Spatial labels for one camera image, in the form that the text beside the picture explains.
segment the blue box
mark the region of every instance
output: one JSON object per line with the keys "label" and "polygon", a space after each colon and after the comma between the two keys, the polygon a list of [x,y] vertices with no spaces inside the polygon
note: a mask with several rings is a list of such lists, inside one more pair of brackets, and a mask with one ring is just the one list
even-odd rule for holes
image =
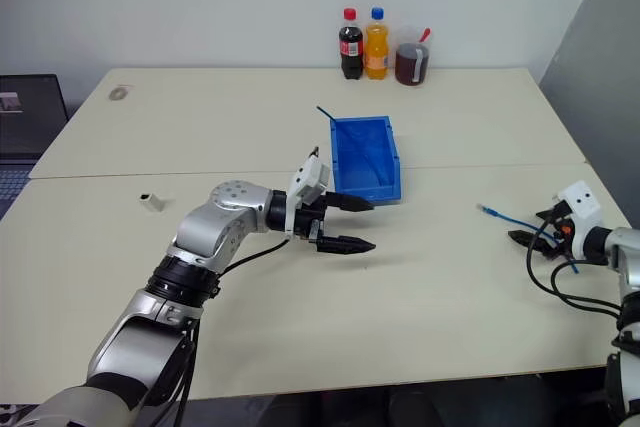
{"label": "blue box", "polygon": [[388,116],[331,121],[336,192],[372,202],[402,197],[400,158]]}

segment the bottle label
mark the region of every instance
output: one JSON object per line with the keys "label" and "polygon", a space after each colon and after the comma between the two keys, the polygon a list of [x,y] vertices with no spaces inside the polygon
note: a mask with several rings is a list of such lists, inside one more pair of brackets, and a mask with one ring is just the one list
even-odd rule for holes
{"label": "bottle label", "polygon": [[362,55],[364,48],[362,45],[362,41],[358,42],[345,42],[343,40],[340,41],[340,53],[342,55],[348,55],[349,57],[358,57]]}
{"label": "bottle label", "polygon": [[384,57],[372,57],[367,55],[365,58],[365,65],[368,69],[371,70],[382,70],[386,69],[388,65],[388,57],[385,55]]}

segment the plastic bottle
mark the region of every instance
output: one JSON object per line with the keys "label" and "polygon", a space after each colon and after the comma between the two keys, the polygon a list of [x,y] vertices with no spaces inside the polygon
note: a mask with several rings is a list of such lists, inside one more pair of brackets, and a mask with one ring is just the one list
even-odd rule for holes
{"label": "plastic bottle", "polygon": [[367,25],[367,46],[364,50],[364,65],[370,79],[384,79],[389,65],[389,46],[387,35],[389,29],[382,19],[384,10],[381,7],[371,9],[373,22]]}
{"label": "plastic bottle", "polygon": [[356,24],[356,9],[344,9],[344,27],[340,29],[340,57],[345,79],[359,79],[363,69],[363,35]]}

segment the table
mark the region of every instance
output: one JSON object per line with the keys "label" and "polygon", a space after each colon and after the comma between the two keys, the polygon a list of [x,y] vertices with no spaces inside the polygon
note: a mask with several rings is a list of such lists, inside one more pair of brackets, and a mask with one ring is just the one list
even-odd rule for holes
{"label": "table", "polygon": [[[432,70],[425,84],[338,69],[115,69],[32,178],[289,172],[328,120],[389,115],[403,167],[568,164],[584,156],[526,69]],[[127,86],[128,95],[109,100]]]}
{"label": "table", "polygon": [[[290,173],[31,181],[0,223],[0,398],[41,402],[84,380],[89,358],[145,285],[183,216],[219,182],[285,188]],[[456,379],[602,365],[616,330],[536,289],[511,228],[576,180],[609,227],[627,223],[592,169],[570,165],[403,169],[402,203],[331,212],[327,234],[377,244],[358,256],[302,241],[238,269],[202,318],[192,397]],[[142,192],[167,201],[152,213]],[[238,254],[275,245],[249,236]],[[536,272],[548,280],[550,264]],[[617,278],[581,266],[561,285],[616,300]]]}

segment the orange juice bottle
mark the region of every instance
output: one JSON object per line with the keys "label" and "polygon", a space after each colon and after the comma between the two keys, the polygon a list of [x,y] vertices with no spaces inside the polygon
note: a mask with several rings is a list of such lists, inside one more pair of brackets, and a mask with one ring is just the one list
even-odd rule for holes
{"label": "orange juice bottle", "polygon": [[364,69],[370,79],[384,79],[387,75],[389,29],[382,22],[383,17],[384,10],[381,7],[371,9],[373,22],[367,25],[367,46],[364,49]]}

